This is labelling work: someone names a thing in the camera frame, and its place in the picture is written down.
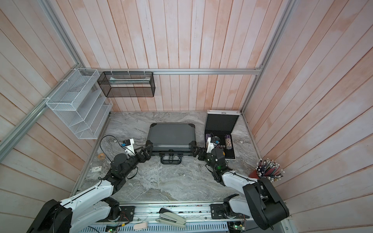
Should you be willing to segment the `dark grey poker case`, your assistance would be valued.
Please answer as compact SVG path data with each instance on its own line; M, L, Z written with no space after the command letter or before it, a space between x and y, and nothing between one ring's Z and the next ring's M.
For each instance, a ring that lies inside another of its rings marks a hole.
M182 157L193 156L197 147L195 125L192 123L153 123L150 125L146 147L159 156L163 165L179 165Z

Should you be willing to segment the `silver aluminium poker case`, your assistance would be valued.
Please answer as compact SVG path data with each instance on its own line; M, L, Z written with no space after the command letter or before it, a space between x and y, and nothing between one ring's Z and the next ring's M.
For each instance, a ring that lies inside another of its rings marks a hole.
M208 110L205 123L205 135L211 134L211 137L217 136L220 138L220 144L217 148L223 149L225 159L236 159L234 146L231 150L227 150L225 146L225 135L231 135L238 121L240 111L223 111L223 110Z

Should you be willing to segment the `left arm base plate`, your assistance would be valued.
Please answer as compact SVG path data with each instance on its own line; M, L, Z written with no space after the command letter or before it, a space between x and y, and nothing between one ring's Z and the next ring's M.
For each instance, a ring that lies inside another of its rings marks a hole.
M114 206L111 208L106 220L111 222L116 221L133 221L135 206Z

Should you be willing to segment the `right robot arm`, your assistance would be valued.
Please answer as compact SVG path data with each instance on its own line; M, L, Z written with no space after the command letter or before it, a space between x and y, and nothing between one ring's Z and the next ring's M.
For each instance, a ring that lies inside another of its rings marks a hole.
M267 230L290 216L289 209L267 178L250 178L229 168L221 148L194 147L193 156L206 162L214 180L236 193L226 197L223 204L212 207L212 217L251 217L257 226Z

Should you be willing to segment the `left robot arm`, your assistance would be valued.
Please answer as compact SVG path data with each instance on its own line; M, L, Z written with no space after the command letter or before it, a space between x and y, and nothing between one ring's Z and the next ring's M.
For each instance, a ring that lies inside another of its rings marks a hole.
M77 233L100 221L121 218L119 202L111 196L126 183L128 175L151 158L153 146L135 149L133 156L117 154L109 172L97 184L70 198L50 200L34 219L29 233Z

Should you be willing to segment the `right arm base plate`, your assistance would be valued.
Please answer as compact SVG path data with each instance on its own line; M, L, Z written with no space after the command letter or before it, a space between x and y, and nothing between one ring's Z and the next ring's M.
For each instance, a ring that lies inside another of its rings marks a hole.
M231 219L231 218L240 218L240 219L250 219L250 216L235 213L231 210L228 204L211 204L210 205L211 218L212 219Z

